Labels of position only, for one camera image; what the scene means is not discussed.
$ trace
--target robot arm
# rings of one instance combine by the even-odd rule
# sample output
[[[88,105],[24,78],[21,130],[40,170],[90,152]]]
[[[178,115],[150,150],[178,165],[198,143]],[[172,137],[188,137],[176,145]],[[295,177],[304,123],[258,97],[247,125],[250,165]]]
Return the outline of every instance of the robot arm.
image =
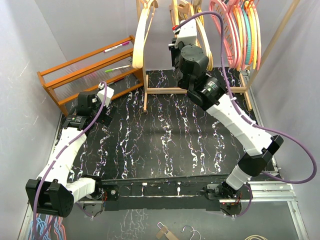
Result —
[[[74,203],[87,195],[99,195],[99,184],[101,180],[97,176],[84,175],[73,183],[67,183],[68,175],[74,163],[80,147],[87,139],[89,131],[81,135],[77,140],[69,145],[69,142],[78,136],[90,124],[96,116],[99,108],[103,104],[102,112],[97,119],[97,123],[109,125],[112,118],[110,115],[116,110],[112,108],[111,113],[106,115],[107,107],[110,103],[114,90],[107,87],[106,99],[103,102],[105,89],[104,85],[99,85],[97,94],[93,92],[81,92],[77,97],[77,106],[71,110],[71,114],[67,116],[60,140],[55,146],[55,150],[50,157],[47,165],[38,175],[37,179],[29,179],[25,189],[33,207],[36,191],[40,180],[44,177],[51,163],[56,160],[54,167],[51,168],[45,178],[45,182],[40,190],[38,199],[37,213],[49,214],[55,216],[66,217],[70,214]],[[68,146],[62,154],[56,159],[57,154],[62,148]]]
[[[218,119],[244,146],[246,153],[240,159],[226,181],[215,189],[217,195],[232,197],[251,177],[258,176],[271,161],[283,143],[279,136],[271,136],[241,110],[239,115],[227,95],[226,84],[207,72],[209,59],[195,45],[197,30],[194,19],[186,23],[169,44],[172,66],[178,78],[178,86],[187,90],[187,96],[209,115]]]

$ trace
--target white wall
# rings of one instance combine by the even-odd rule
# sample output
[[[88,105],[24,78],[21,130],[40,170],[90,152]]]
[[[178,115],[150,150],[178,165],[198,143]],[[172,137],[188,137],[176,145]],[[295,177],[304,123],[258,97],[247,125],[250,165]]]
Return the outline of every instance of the white wall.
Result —
[[[301,140],[320,165],[320,1],[301,0],[277,44],[261,68],[254,95],[264,124]],[[281,174],[302,180],[312,171],[308,156],[286,139],[276,154]],[[318,240],[320,174],[294,189],[311,240]]]
[[[66,61],[34,0],[0,0],[0,239],[16,239],[29,178],[43,169],[60,110],[37,71]]]
[[[136,34],[138,20],[135,0],[35,1],[67,60]],[[257,8],[261,26],[262,51],[268,45],[290,2],[291,0],[259,2]],[[203,0],[203,11],[209,9],[209,3],[209,0]],[[159,8],[155,10],[144,48],[148,70],[172,68],[168,50],[168,44],[174,37],[168,11],[170,4],[171,0],[158,0]],[[204,19],[213,62],[216,67],[219,67],[221,66],[220,37],[211,17],[207,15]]]

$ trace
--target marker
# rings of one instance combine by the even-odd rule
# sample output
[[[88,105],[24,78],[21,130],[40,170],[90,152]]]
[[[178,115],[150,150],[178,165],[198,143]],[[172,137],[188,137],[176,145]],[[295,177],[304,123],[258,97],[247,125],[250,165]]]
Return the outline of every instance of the marker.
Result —
[[[114,71],[114,70],[117,70],[117,69],[125,69],[125,68],[128,68],[128,67],[131,67],[131,65],[120,66],[120,67],[108,69],[108,70],[105,70],[104,72],[105,72],[105,73],[110,73],[110,72],[112,72],[112,71]]]
[[[104,52],[107,53],[107,52],[109,52],[109,51],[111,51],[111,50],[113,50],[113,49],[116,49],[116,48],[118,48],[118,47],[128,45],[129,43],[130,43],[130,41],[126,41],[126,42],[121,43],[121,44],[119,44],[119,45],[117,45],[117,46],[110,47],[110,48],[104,50]]]

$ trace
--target pink marker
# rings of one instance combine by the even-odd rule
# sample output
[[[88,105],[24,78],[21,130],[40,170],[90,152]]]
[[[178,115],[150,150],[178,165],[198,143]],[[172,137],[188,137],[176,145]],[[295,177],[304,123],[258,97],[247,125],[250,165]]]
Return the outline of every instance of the pink marker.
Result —
[[[116,49],[116,48],[118,48],[118,47],[128,45],[129,43],[130,43],[130,41],[125,41],[124,43],[121,43],[121,44],[119,44],[119,45],[117,45],[117,46],[110,47],[110,48],[104,50],[103,52],[107,53],[107,52],[109,52],[109,51],[111,51],[111,50],[113,50],[113,49]]]

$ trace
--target green marker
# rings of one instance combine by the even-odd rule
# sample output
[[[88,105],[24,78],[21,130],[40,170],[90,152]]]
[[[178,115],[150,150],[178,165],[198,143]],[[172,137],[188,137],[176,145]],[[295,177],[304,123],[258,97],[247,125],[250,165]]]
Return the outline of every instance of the green marker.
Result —
[[[125,68],[128,68],[128,67],[131,67],[131,65],[120,66],[120,67],[108,69],[108,70],[105,70],[104,72],[105,72],[105,73],[110,73],[110,72],[112,72],[112,71],[114,71],[114,70],[117,70],[117,69],[125,69]]]

